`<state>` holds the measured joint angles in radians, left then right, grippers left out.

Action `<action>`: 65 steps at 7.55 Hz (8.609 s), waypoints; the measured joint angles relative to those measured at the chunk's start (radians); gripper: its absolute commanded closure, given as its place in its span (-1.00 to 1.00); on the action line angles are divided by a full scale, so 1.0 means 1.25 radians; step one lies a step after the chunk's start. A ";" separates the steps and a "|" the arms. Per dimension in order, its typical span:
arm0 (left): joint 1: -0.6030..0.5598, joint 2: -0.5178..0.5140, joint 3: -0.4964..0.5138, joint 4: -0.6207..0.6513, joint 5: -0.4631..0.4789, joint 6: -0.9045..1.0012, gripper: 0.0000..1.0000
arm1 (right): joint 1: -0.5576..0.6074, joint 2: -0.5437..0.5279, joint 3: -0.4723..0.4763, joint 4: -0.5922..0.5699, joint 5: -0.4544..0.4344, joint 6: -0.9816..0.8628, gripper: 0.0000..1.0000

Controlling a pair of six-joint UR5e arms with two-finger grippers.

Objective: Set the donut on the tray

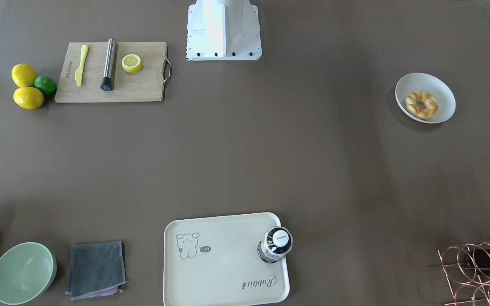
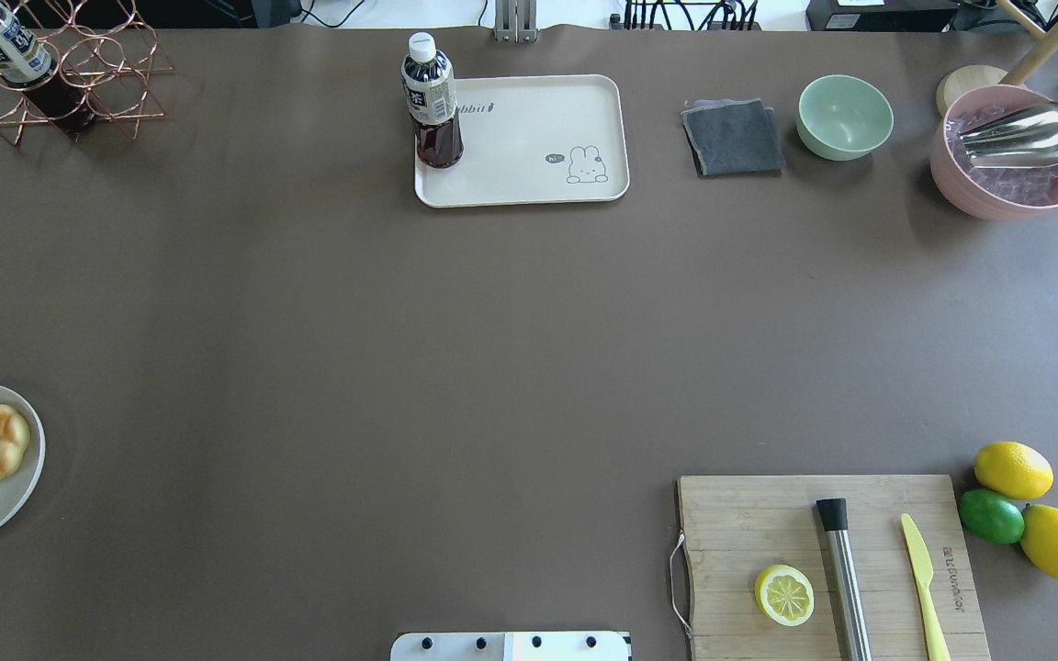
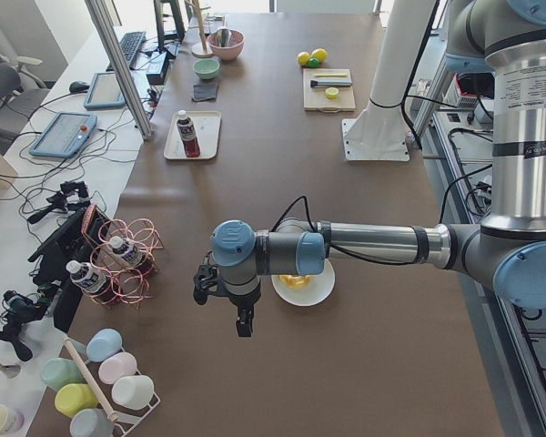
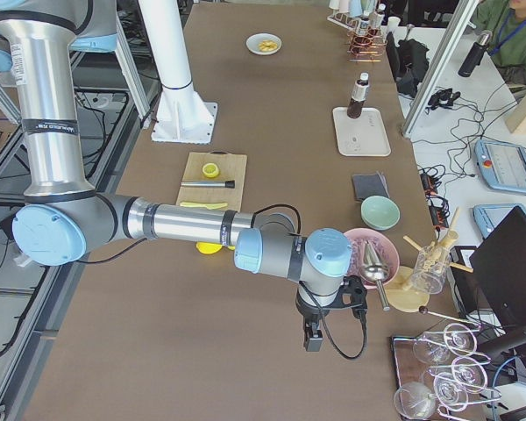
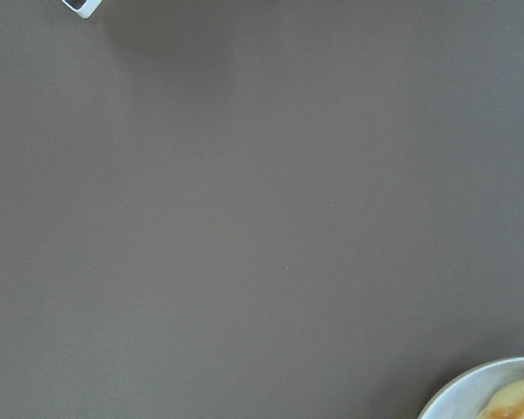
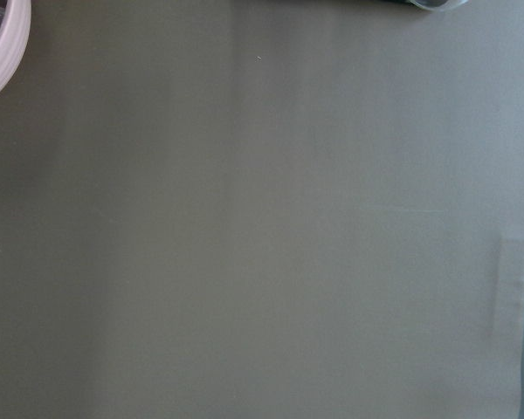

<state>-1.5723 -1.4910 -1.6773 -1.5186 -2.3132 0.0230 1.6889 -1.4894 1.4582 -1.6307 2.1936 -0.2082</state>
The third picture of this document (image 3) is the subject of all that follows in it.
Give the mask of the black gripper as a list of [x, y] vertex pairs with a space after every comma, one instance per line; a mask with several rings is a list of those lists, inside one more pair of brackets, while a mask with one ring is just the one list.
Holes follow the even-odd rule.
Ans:
[[236, 321], [236, 328], [238, 336], [240, 338], [245, 338], [247, 335], [253, 335], [254, 305], [258, 302], [259, 299], [259, 290], [253, 290], [245, 295], [231, 294], [229, 297], [229, 300], [238, 309], [238, 320]]

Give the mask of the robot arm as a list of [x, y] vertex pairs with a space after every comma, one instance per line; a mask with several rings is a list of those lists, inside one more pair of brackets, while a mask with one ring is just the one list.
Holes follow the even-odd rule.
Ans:
[[524, 309], [546, 309], [546, 1], [455, 1], [447, 59], [456, 71], [493, 71], [489, 214], [477, 225], [312, 224], [284, 219], [255, 231], [240, 220], [212, 237], [217, 294], [253, 331], [260, 280], [319, 274], [335, 253], [371, 263], [430, 263], [478, 281]]

